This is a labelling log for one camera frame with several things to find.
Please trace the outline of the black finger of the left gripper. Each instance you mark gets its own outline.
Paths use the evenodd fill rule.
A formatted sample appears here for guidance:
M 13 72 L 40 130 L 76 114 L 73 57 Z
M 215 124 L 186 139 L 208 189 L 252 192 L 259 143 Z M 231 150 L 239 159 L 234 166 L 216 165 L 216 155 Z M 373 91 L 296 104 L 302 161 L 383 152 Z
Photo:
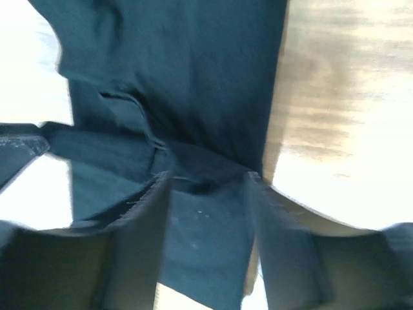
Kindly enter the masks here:
M 50 146 L 33 124 L 1 123 L 1 189 Z

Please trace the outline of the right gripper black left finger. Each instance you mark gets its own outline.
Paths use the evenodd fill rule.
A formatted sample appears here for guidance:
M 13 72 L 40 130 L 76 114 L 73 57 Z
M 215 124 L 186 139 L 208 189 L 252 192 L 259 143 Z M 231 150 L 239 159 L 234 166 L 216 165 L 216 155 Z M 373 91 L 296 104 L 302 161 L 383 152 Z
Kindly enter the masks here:
M 170 178 L 67 229 L 1 222 L 2 309 L 151 309 Z

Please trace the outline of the black t shirt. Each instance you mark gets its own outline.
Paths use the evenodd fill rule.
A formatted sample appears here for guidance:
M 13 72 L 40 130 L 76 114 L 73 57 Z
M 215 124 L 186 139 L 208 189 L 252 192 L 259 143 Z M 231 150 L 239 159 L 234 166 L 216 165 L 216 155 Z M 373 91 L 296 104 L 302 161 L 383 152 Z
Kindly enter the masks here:
M 145 134 L 171 169 L 161 283 L 239 309 L 285 1 L 33 1 L 62 48 L 74 124 Z

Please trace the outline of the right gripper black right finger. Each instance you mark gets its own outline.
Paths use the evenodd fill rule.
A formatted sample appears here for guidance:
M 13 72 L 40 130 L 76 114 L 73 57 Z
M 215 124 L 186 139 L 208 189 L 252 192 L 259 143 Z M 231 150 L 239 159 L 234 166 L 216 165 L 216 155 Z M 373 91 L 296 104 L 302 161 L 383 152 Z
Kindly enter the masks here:
M 412 225 L 325 236 L 298 206 L 247 174 L 270 309 L 411 309 Z

